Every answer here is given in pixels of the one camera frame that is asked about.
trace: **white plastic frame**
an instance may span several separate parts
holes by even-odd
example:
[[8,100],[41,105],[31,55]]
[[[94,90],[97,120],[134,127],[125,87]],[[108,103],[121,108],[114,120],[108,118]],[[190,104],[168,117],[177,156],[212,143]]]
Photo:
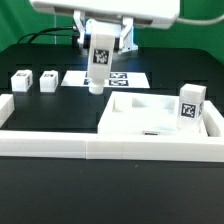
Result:
[[205,101],[210,137],[0,131],[0,156],[224,162],[224,119]]

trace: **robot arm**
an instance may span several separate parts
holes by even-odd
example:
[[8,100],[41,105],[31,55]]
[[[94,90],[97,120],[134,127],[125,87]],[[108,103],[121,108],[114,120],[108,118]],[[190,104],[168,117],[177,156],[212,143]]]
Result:
[[73,16],[84,46],[86,35],[91,36],[87,75],[89,91],[101,94],[109,78],[115,39],[120,53],[136,50],[132,31],[136,27],[168,29],[179,16],[180,0],[30,0],[40,12]]

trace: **white box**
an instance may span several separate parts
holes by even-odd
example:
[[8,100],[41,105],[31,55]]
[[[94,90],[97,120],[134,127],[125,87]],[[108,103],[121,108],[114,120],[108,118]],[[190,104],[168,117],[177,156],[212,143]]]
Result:
[[54,93],[58,86],[58,72],[45,71],[40,77],[40,91]]
[[204,122],[198,133],[176,127],[179,97],[113,92],[98,124],[101,135],[207,136]]
[[33,84],[33,73],[30,70],[18,70],[11,78],[13,92],[27,92]]
[[2,94],[0,96],[0,128],[14,111],[14,100],[12,94]]

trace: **small white block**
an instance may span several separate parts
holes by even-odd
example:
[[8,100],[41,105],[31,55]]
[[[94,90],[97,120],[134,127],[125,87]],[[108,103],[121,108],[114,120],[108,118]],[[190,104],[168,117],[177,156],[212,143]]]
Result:
[[186,84],[181,88],[177,128],[199,132],[205,92],[205,86]]
[[0,96],[0,127],[6,122],[14,109],[13,95],[2,94]]
[[58,86],[58,72],[45,71],[40,77],[40,91],[54,93]]
[[12,91],[27,92],[33,84],[33,73],[30,70],[18,70],[11,78]]

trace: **tag on block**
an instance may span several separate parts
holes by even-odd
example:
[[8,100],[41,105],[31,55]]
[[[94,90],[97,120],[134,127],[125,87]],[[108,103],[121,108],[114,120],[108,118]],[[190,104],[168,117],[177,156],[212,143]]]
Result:
[[40,92],[54,93],[58,86],[58,72],[45,71],[40,77]]
[[206,87],[186,84],[180,90],[177,128],[199,132]]
[[18,70],[11,78],[13,92],[27,92],[33,84],[33,73],[30,70]]

